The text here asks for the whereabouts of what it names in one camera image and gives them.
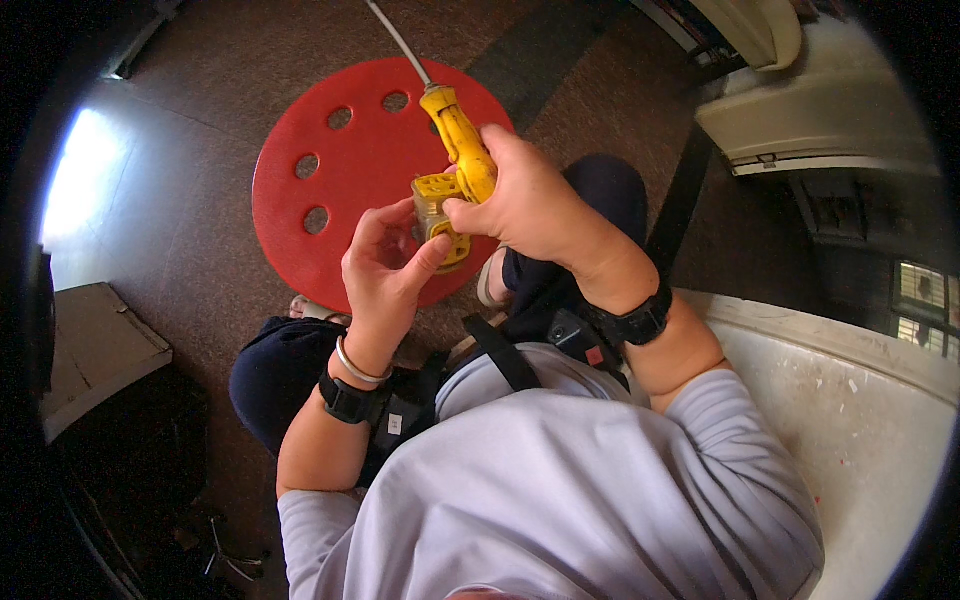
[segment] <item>black wristband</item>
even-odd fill
[[[317,385],[324,397],[326,413],[350,425],[365,420],[376,425],[390,397],[390,390],[386,387],[371,391],[358,390],[342,379],[331,379],[326,369],[321,373]]]
[[[614,315],[592,304],[590,316],[612,342],[643,346],[656,340],[666,329],[666,315],[673,304],[673,292],[660,282],[657,293],[626,315]]]

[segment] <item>wrist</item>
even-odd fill
[[[584,298],[614,315],[625,315],[657,293],[660,274],[632,239],[611,226],[571,269]]]
[[[361,372],[372,377],[383,375],[390,368],[394,359],[395,348],[386,348],[382,337],[377,339],[365,335],[363,330],[348,330],[344,338],[344,354]],[[327,363],[327,372],[333,379],[341,379],[358,390],[374,390],[377,385],[354,376],[344,365],[336,351],[330,356]]]

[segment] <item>leg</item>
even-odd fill
[[[230,374],[230,400],[240,421],[274,457],[317,385],[337,337],[346,332],[330,321],[271,317],[240,351]]]
[[[630,164],[614,156],[584,156],[564,171],[564,177],[587,204],[643,246],[646,188]],[[504,285],[515,294],[510,319],[502,331],[514,343],[543,341],[558,309],[574,309],[584,301],[573,275],[554,263],[508,249],[502,273]]]

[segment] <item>red stool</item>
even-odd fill
[[[453,85],[475,125],[513,125],[482,85],[451,67],[424,60],[438,84]],[[407,105],[389,112],[384,100],[405,94]],[[340,260],[360,216],[411,196],[410,182],[441,173],[449,159],[430,117],[418,104],[423,83],[406,59],[363,62],[311,87],[287,109],[270,132],[253,175],[253,226],[267,260],[290,287],[312,301],[350,312]],[[334,130],[328,118],[347,108],[352,116]],[[315,156],[316,172],[301,179],[297,164]],[[327,224],[307,232],[304,220],[323,208]],[[474,237],[470,257],[459,270],[435,276],[420,295],[420,306],[441,300],[480,270],[497,242]]]

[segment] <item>silver bangle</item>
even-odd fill
[[[337,337],[337,356],[340,358],[340,362],[344,364],[344,367],[347,368],[347,371],[349,371],[351,375],[361,381],[366,381],[367,383],[380,385],[385,383],[387,379],[390,379],[390,375],[394,374],[394,367],[392,365],[387,367],[387,372],[383,373],[382,377],[367,375],[366,373],[357,369],[357,366],[350,362],[350,359],[347,358],[347,353],[344,351],[344,336],[342,335]]]

